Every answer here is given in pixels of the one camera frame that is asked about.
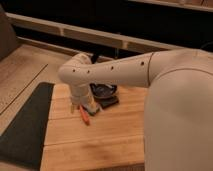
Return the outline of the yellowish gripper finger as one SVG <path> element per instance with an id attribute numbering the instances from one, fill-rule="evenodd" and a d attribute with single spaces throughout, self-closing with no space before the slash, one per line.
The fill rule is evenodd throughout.
<path id="1" fill-rule="evenodd" d="M 71 113 L 74 113 L 74 105 L 71 103 L 70 105 Z"/>

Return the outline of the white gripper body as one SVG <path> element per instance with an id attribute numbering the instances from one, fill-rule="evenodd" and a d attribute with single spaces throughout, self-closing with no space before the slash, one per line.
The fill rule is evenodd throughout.
<path id="1" fill-rule="evenodd" d="M 97 111 L 98 105 L 94 101 L 90 86 L 82 84 L 80 86 L 69 86 L 71 91 L 71 101 L 75 105 L 82 105 L 88 111 Z"/>

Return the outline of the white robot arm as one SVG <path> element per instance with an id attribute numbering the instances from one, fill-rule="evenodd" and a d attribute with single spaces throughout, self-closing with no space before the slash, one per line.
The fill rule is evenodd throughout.
<path id="1" fill-rule="evenodd" d="M 75 103 L 88 85 L 146 87 L 145 171 L 213 171 L 213 53 L 178 49 L 93 64 L 77 54 L 59 69 Z"/>

